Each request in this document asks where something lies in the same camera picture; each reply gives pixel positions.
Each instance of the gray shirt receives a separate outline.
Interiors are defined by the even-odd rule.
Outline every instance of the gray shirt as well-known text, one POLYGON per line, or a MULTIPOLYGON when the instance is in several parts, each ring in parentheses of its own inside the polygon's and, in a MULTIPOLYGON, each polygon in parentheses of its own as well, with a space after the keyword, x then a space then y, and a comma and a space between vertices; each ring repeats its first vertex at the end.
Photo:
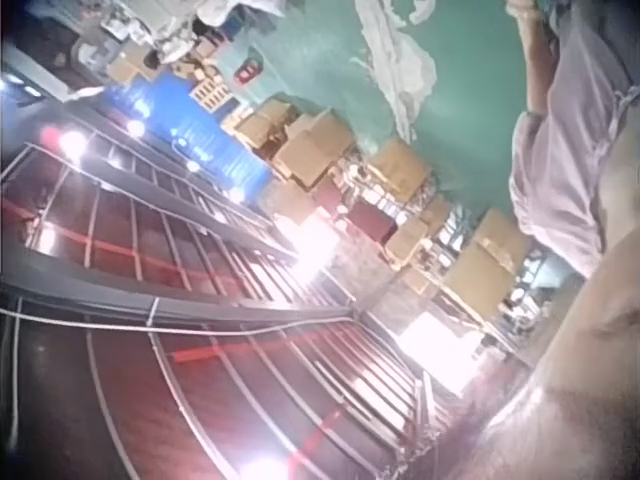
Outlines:
POLYGON ((546 116, 520 115, 509 189, 520 229, 589 277, 603 250, 594 215, 603 163, 640 94, 579 9, 560 25, 546 116))

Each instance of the blue container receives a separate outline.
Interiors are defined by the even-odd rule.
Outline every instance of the blue container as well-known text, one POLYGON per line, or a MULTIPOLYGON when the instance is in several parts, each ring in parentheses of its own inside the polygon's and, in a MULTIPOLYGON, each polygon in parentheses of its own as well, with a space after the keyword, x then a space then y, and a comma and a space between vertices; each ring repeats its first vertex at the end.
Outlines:
POLYGON ((112 106, 144 120, 149 132, 200 164, 220 187, 240 188, 249 203, 255 202, 271 180, 271 171, 219 125, 237 100, 210 114, 189 96, 193 86, 165 72, 153 83, 138 76, 128 88, 113 88, 105 95, 112 106))

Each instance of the green floor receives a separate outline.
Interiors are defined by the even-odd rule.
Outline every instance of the green floor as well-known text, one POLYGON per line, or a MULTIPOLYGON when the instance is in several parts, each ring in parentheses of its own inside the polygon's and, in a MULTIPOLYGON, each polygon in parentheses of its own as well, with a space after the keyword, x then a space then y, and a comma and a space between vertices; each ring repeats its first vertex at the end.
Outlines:
MULTIPOLYGON (((395 123, 362 66, 369 49, 354 0, 295 3, 302 5, 278 20, 274 31, 250 32, 220 52, 222 70, 231 74, 253 46, 265 58, 265 72, 238 93, 259 102, 284 92, 333 107, 360 145, 375 151, 395 123)), ((413 0, 388 3, 405 20, 414 7, 413 0)), ((436 0, 427 21, 406 23, 401 31, 433 57, 438 76, 415 121, 414 148, 435 166, 451 198, 478 213, 489 206, 510 211, 511 134, 525 92, 517 32, 504 0, 436 0)))

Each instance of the person's arm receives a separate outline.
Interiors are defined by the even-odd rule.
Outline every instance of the person's arm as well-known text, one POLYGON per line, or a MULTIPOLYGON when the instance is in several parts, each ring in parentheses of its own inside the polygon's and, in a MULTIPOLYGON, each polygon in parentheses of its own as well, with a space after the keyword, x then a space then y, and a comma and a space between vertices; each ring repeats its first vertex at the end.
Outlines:
POLYGON ((533 0, 510 0, 507 11, 518 23, 527 73, 527 109, 547 113, 547 95, 556 72, 556 59, 533 0))

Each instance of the forearm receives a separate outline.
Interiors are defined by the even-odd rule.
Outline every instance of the forearm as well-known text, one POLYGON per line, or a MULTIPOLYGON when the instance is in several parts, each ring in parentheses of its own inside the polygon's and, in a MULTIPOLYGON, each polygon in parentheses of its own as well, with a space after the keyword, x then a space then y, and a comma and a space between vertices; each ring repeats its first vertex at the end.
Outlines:
POLYGON ((556 59, 541 21, 517 19, 527 74, 527 109, 545 115, 547 96, 556 72, 556 59))

